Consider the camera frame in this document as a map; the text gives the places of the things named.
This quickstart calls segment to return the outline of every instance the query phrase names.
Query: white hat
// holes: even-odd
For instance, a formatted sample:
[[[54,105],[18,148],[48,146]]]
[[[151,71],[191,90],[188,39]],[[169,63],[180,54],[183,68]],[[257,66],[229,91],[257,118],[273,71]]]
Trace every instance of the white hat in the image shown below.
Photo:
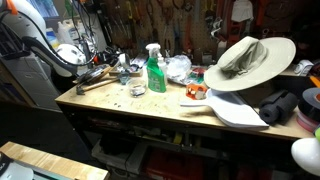
[[[230,47],[218,64],[204,73],[204,82],[219,91],[238,91],[277,76],[292,62],[294,43],[287,38],[245,37]]]

